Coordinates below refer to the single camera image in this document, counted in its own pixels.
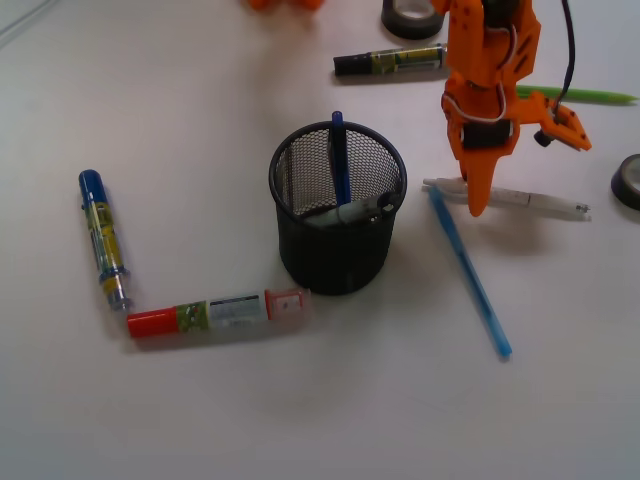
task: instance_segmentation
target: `light blue pen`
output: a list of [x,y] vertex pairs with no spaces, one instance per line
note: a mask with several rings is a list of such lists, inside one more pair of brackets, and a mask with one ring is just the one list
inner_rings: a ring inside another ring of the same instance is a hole
[[491,303],[489,303],[487,294],[484,291],[484,288],[482,288],[478,274],[473,268],[469,255],[467,255],[467,251],[464,248],[462,239],[460,238],[460,234],[456,228],[456,224],[453,222],[453,218],[451,218],[451,214],[449,213],[449,210],[444,203],[444,199],[442,198],[442,192],[438,187],[429,187],[429,198],[431,199],[433,208],[438,215],[440,225],[442,225],[442,228],[449,237],[449,242],[451,242],[453,251],[455,252],[456,257],[458,257],[460,266],[462,267],[462,270],[464,270],[467,280],[469,281],[469,285],[476,296],[482,316],[484,317],[485,322],[487,322],[487,327],[493,337],[493,343],[496,350],[501,356],[505,358],[509,357],[512,351],[511,345],[509,345],[509,340],[507,340],[507,336],[502,330],[500,321],[498,320],[498,317],[496,317],[496,313],[493,311]]

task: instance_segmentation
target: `marker cap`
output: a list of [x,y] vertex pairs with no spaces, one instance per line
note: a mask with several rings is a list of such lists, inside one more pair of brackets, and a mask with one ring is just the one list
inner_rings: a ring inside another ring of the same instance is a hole
[[178,310],[172,307],[132,314],[127,317],[127,326],[132,338],[178,333]]

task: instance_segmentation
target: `blue marker cap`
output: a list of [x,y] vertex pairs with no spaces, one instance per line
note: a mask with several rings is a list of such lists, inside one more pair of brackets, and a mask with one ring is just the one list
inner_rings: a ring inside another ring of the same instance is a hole
[[90,202],[107,203],[107,194],[102,185],[102,178],[95,170],[85,170],[78,177],[80,182],[80,192],[82,193],[82,202],[84,208],[89,206]]

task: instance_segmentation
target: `black mesh pen holder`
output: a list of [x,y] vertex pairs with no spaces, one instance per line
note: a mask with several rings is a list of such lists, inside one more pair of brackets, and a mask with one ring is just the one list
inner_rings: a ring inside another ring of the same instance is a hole
[[269,167],[282,262],[299,285],[324,295],[355,292],[377,275],[407,191],[407,172],[393,145],[369,128],[344,124],[351,200],[390,194],[395,207],[390,213],[348,226],[318,227],[308,222],[337,206],[328,149],[331,122],[290,135]]

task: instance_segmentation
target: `blue pen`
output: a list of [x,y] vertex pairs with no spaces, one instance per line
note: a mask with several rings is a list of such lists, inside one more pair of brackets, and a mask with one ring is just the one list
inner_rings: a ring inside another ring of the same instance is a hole
[[482,312],[482,316],[484,317],[485,322],[487,322],[487,327],[489,329],[489,332],[491,333],[491,336],[493,337],[493,342],[496,350],[500,355],[506,358],[511,355],[511,345],[509,345],[509,340],[507,340],[507,336],[502,330],[500,321],[498,320],[498,317],[496,317],[496,313],[493,311],[491,303],[489,303],[487,294],[484,291],[484,288],[482,288],[482,284],[480,283],[478,274],[473,268],[473,264],[469,259],[469,255],[467,255],[467,251],[464,248],[462,239],[460,238],[460,234],[456,229],[456,224],[453,222],[453,218],[451,218],[451,214],[449,213],[449,210],[447,209],[447,206],[445,205],[442,198],[442,192],[440,192],[438,187],[430,187],[429,198],[431,199],[433,208],[438,215],[438,219],[440,220],[442,228],[449,237],[449,242],[451,242],[453,251],[460,261],[460,266],[467,276],[469,285],[471,286],[471,289],[475,294],[476,300]]
[[347,160],[347,129],[341,112],[333,112],[329,131],[329,163],[336,190],[338,207],[351,202],[349,163]]

